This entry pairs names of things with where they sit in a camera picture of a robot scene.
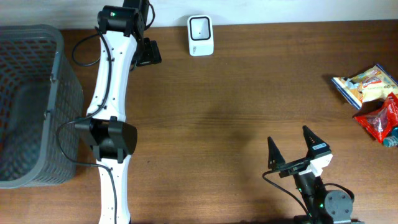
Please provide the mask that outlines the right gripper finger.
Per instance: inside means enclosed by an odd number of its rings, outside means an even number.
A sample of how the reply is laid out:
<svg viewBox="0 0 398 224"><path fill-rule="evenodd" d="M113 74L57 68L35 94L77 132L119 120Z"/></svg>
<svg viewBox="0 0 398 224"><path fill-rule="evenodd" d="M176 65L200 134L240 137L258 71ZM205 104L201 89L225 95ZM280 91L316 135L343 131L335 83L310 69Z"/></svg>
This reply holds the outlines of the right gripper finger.
<svg viewBox="0 0 398 224"><path fill-rule="evenodd" d="M326 152L326 142L319 138L308 126L303 126L303 136L308 152Z"/></svg>
<svg viewBox="0 0 398 224"><path fill-rule="evenodd" d="M276 170L285 164L285 160L270 136L267 138L267 142L269 149L268 168L271 170Z"/></svg>

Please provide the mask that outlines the red snack bag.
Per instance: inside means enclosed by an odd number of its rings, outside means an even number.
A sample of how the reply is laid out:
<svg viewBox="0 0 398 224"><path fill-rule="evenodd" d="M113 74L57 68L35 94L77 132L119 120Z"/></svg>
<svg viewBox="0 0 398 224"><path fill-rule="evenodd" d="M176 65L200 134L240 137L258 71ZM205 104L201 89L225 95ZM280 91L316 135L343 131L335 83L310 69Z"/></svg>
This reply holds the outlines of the red snack bag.
<svg viewBox="0 0 398 224"><path fill-rule="evenodd" d="M382 106L354 119L381 144L394 128L397 128L397 97L390 93Z"/></svg>

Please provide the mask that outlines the blue mouthwash bottle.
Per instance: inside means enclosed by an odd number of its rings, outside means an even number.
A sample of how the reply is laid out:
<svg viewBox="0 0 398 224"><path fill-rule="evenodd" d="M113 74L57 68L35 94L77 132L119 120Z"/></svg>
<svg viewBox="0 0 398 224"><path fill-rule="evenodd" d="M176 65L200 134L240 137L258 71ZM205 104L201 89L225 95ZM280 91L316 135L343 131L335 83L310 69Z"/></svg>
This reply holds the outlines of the blue mouthwash bottle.
<svg viewBox="0 0 398 224"><path fill-rule="evenodd" d="M386 147L397 146L397 128L394 128L391 133L384 138L382 144Z"/></svg>

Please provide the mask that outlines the yellow snack bag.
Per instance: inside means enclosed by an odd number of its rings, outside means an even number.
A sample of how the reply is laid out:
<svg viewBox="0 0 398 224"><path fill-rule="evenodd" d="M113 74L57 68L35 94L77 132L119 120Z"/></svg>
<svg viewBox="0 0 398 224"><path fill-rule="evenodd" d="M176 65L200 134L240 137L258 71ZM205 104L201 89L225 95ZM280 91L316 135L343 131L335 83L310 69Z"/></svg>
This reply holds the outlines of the yellow snack bag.
<svg viewBox="0 0 398 224"><path fill-rule="evenodd" d="M397 79L388 74L380 64L351 78L334 77L331 81L357 110L360 110L364 103L385 100L390 93L397 96Z"/></svg>

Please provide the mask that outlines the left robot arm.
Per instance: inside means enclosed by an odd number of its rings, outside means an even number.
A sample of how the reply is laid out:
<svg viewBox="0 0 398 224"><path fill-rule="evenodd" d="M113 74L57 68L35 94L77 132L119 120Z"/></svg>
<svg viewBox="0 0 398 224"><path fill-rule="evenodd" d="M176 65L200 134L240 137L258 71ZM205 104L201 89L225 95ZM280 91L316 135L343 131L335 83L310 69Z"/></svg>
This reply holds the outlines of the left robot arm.
<svg viewBox="0 0 398 224"><path fill-rule="evenodd" d="M145 37L154 13L148 0L125 0L105 6L97 15L101 53L96 86L86 116L75 123L93 151L101 187L100 223L131 223L127 177L137 145L137 129L126 122L129 74L137 67L161 63L156 41Z"/></svg>

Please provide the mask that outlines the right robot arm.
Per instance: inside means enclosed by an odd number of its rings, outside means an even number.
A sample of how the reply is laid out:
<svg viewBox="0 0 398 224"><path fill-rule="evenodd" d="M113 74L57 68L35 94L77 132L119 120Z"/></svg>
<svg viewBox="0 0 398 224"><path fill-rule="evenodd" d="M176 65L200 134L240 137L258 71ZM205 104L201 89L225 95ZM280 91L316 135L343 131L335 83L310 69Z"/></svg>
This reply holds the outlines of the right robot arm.
<svg viewBox="0 0 398 224"><path fill-rule="evenodd" d="M324 183L323 169L333 157L329 144L319 138L307 126L303 136L308 148L306 156L287 163L271 137L267 138L269 155L268 171L262 178L277 189L291 196L303 208L303 215L296 215L294 223L354 223L351 219L354 193L334 183ZM302 199L269 180L266 175L278 173L280 178L292 176Z"/></svg>

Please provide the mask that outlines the grey plastic mesh basket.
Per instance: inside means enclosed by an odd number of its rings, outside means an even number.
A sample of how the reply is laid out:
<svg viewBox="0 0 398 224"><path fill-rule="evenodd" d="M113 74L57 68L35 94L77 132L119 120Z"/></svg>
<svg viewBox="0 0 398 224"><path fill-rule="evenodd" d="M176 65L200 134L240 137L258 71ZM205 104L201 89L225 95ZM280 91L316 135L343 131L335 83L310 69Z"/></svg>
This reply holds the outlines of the grey plastic mesh basket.
<svg viewBox="0 0 398 224"><path fill-rule="evenodd" d="M67 126L83 110L83 90L49 25L1 27L1 188L71 180L79 137Z"/></svg>

